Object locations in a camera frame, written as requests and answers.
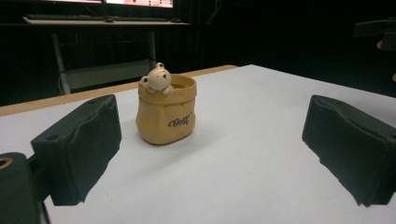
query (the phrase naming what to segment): wooden table edge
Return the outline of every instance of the wooden table edge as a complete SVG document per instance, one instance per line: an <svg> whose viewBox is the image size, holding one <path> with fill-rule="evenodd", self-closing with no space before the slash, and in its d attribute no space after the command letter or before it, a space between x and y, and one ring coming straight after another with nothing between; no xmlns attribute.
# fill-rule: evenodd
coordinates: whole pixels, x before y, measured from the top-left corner
<svg viewBox="0 0 396 224"><path fill-rule="evenodd" d="M229 69L236 68L237 66L235 65L223 65L223 66L218 66L218 67L212 67L212 68L206 68L202 70L197 70L197 71L192 71L192 72L187 72L187 73L182 73L180 75L186 76L186 77L198 77L202 75L207 75L215 72L221 72ZM111 86L111 87L106 87L102 89L97 89L97 90L92 90L92 91L83 91L83 92L77 92L69 95L62 95L62 96L56 96L56 97L50 97L42 100L36 100L36 101L31 101L31 102L26 102L26 103L20 103L20 104L15 104L15 105L5 105L5 106L0 106L0 117L6 116L6 115L12 115L12 114L17 114L21 112L26 112L26 111L31 111L31 110L36 110L36 109L41 109L45 107L50 107L54 105L64 105L67 103L75 102L75 101L80 101L80 100L87 100L103 95L109 95L113 94L116 92L120 91L128 91L132 89L137 88L138 82L132 82L132 83L126 83L118 86Z"/></svg>

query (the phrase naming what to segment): logo on pot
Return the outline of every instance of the logo on pot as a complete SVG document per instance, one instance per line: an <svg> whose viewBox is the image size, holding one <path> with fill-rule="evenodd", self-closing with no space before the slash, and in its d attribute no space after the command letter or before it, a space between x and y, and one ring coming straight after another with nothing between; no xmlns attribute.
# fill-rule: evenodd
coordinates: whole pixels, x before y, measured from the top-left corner
<svg viewBox="0 0 396 224"><path fill-rule="evenodd" d="M177 127L178 125L189 124L190 115L184 117L183 119L174 119L168 123L168 127Z"/></svg>

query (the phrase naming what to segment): ceramic pot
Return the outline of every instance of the ceramic pot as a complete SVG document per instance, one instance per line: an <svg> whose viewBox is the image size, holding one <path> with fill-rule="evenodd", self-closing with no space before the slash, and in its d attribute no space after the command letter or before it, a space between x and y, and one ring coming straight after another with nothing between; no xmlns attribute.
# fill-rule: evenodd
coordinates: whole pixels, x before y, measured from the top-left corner
<svg viewBox="0 0 396 224"><path fill-rule="evenodd" d="M152 92L139 83L136 125L141 137L155 145L180 140L195 126L196 82L191 77L172 75L173 89L166 95Z"/></svg>

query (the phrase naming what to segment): small figurine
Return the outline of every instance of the small figurine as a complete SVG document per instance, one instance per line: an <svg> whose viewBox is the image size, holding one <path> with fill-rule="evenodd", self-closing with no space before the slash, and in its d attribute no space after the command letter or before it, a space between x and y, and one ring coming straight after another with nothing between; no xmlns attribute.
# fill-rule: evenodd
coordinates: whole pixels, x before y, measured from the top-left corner
<svg viewBox="0 0 396 224"><path fill-rule="evenodd" d="M171 74L165 69L163 63L157 63L156 67L151 70L147 76L140 79L140 82L148 87L148 91L162 91L163 95L167 95L172 89Z"/></svg>

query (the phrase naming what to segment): black object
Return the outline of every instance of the black object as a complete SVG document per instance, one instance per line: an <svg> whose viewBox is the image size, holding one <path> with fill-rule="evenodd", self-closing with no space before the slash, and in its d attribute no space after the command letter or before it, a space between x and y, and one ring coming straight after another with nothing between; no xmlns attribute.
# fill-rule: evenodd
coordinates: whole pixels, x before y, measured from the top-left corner
<svg viewBox="0 0 396 224"><path fill-rule="evenodd" d="M396 50L396 18L356 23L353 36L379 36L382 39L381 49Z"/></svg>
<svg viewBox="0 0 396 224"><path fill-rule="evenodd" d="M1 222L40 223L40 204L49 195L54 205L84 202L120 141L117 101L108 95L82 104L33 139L29 160L21 153L0 155Z"/></svg>
<svg viewBox="0 0 396 224"><path fill-rule="evenodd" d="M387 204L396 190L396 129L344 102L313 95L303 140L358 204Z"/></svg>

